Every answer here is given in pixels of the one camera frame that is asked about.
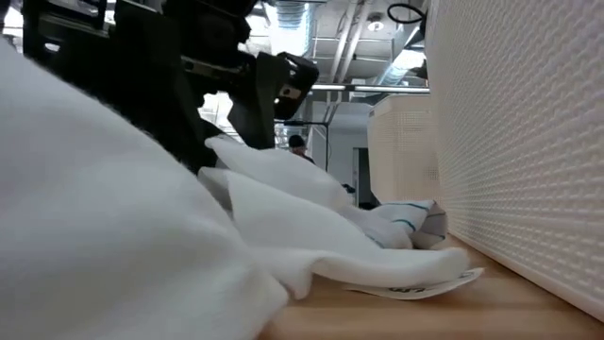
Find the white perforated plastic bin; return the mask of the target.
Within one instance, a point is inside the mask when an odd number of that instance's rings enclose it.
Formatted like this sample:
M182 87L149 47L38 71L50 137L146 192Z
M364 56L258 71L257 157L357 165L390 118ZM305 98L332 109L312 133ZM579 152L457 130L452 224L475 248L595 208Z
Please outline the white perforated plastic bin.
M431 0L452 233L604 322L604 0Z
M370 182L379 202L441 199L430 106L427 94L396 94L383 98L370 111Z

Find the person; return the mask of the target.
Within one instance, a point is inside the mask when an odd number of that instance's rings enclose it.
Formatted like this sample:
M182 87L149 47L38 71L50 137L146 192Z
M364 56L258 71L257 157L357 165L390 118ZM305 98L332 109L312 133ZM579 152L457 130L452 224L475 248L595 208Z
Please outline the person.
M306 155L306 151L307 151L306 142L302 136L300 136L300 135L290 136L289 140L288 140L288 147L293 154L295 154L299 157L302 157L309 162L314 163L314 160L311 157Z

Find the long ceiling light strip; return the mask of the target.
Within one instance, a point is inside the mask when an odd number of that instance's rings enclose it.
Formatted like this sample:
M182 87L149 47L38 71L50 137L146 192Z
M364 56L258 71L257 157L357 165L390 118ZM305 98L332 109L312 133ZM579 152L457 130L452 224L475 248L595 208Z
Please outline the long ceiling light strip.
M385 85L359 85L359 84L315 84L311 87L313 91L334 92L359 92L378 94L429 94L430 89L425 87L401 87Z

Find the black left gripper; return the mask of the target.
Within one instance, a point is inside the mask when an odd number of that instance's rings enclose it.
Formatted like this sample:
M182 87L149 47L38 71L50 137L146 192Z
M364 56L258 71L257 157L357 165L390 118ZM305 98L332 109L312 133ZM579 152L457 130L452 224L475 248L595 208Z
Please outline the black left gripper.
M250 38L246 17L273 1L165 0L160 12L118 0L112 41L125 64L122 114L134 124L201 124L186 70L197 91L229 94L228 121L246 145L274 148L274 118L295 115L319 71L285 51L239 49Z

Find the white blue-striped cloth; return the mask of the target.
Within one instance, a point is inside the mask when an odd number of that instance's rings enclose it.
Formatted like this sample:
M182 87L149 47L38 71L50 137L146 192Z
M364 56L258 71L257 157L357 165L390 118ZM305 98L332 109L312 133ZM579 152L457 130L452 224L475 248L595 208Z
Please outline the white blue-striped cloth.
M368 213L365 234L382 248L430 249L448 232L446 212L435 200L388 202Z

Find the silver spiral ventilation duct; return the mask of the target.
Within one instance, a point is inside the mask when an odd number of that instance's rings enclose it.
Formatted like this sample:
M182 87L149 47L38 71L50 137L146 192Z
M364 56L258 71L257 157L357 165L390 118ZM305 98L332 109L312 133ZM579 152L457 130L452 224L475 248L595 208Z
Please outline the silver spiral ventilation duct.
M265 10L270 22L271 53L306 56L311 45L314 6L306 2L276 1Z

